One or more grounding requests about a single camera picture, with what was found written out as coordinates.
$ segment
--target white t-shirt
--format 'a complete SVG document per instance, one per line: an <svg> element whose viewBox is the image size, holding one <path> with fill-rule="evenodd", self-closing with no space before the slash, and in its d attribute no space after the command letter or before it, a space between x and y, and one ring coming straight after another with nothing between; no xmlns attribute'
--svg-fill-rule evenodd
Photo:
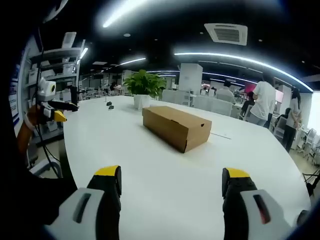
<svg viewBox="0 0 320 240"><path fill-rule="evenodd" d="M229 90L227 86L223 86L222 88L218 89L215 94L217 99L227 101L230 103L236 103L234 94Z"/></svg>
<svg viewBox="0 0 320 240"><path fill-rule="evenodd" d="M257 118L267 121L269 113L273 113L275 108L276 90L270 83L260 81L253 93L258 95L258 98L250 112Z"/></svg>
<svg viewBox="0 0 320 240"><path fill-rule="evenodd" d="M293 115L297 119L299 114L300 114L300 112L301 112L301 110L299 109L298 98L291 99L290 112L288 114L288 119L286 120L286 125L295 129L295 127L294 127L295 120L293 119L291 114L293 113Z"/></svg>

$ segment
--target potted plant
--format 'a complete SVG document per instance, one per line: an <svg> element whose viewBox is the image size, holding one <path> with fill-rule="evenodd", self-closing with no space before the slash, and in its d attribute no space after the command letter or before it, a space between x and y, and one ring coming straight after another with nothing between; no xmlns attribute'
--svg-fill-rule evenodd
<svg viewBox="0 0 320 240"><path fill-rule="evenodd" d="M124 80L123 85L133 94L134 107L142 109L150 107L150 97L155 98L166 87L166 81L155 74L139 70L138 73Z"/></svg>

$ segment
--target shelf unit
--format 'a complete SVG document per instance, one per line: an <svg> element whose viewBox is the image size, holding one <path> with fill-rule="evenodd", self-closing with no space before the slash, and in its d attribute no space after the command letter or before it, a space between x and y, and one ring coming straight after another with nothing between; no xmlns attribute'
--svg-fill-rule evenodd
<svg viewBox="0 0 320 240"><path fill-rule="evenodd" d="M37 64L37 67L40 68L38 81L41 78L41 72L63 68L64 65L72 64L75 68L74 73L46 76L45 79L47 81L55 81L57 84L72 82L73 86L78 87L79 75L80 75L80 61L81 61L80 55L85 48L85 42L86 40L82 40L81 47L57 48L57 49L44 51L43 54L39 53L39 54L30 56L28 59L28 61L30 62L30 68L32 67L33 64ZM63 59L67 59L67 58L75 58L75 60L63 62ZM61 62L48 64L48 65L42 65L41 63L44 61L58 60L58 59L61 59ZM24 89L28 91L28 98L25 99L25 101L28 101L31 98L32 96L31 89L33 90L35 87L37 87L36 85L37 85L36 83L24 84ZM44 142L49 142L49 141L52 141L53 139L63 138L63 134L64 134L63 128L61 126L60 127L58 126L58 129L54 131L49 131L49 129L47 129L42 134L42 138ZM35 143L35 144L39 144L40 142L41 140L39 136L35 136L31 140L31 143Z"/></svg>

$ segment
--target air conditioning vent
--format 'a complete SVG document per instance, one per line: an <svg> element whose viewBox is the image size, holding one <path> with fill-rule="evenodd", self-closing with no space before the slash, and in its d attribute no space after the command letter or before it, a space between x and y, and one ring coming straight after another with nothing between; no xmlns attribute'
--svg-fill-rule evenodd
<svg viewBox="0 0 320 240"><path fill-rule="evenodd" d="M247 26L229 23L206 23L204 27L215 43L247 45Z"/></svg>

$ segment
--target floor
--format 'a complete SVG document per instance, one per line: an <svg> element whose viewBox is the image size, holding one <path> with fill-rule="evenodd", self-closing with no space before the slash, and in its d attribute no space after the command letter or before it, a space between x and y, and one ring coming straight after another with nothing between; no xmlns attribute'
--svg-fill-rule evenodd
<svg viewBox="0 0 320 240"><path fill-rule="evenodd" d="M55 141L55 142L52 142L52 143L49 143L46 145L46 147L49 149L49 151L57 159L59 159L59 142L60 141ZM310 162L308 162L306 158L303 158L301 153L298 154L297 151L291 149L289 154L301 173L313 174L317 170L317 167L315 165L312 165ZM46 155L44 153L43 148L40 147L40 148L38 148L38 160L36 161L36 163L40 162L43 159L46 159ZM50 178L50 179L56 178L56 175L52 171L52 169L44 172L41 176L43 178ZM311 197L311 204L315 202L315 199L318 199L320 197L320 190L319 190L320 184L318 184L317 187L318 187L318 189L317 189L317 191L315 191L316 192L315 196Z"/></svg>

